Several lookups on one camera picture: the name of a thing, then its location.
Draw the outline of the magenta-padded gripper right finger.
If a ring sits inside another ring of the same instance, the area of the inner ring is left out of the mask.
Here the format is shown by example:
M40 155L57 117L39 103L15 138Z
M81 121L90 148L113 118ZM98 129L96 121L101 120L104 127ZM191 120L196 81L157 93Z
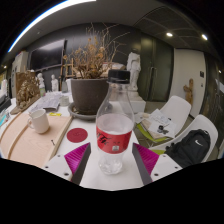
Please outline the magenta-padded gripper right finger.
M150 184L182 169L167 154L158 155L137 143L134 143L132 146L132 154L143 185Z

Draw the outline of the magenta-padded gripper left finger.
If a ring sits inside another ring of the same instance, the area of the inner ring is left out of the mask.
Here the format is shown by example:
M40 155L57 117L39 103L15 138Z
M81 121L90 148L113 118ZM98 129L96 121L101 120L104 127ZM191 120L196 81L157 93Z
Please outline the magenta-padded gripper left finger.
M91 144L87 143L65 155L58 154L54 156L47 162L43 169L65 180L71 181L76 185L79 185L90 154Z

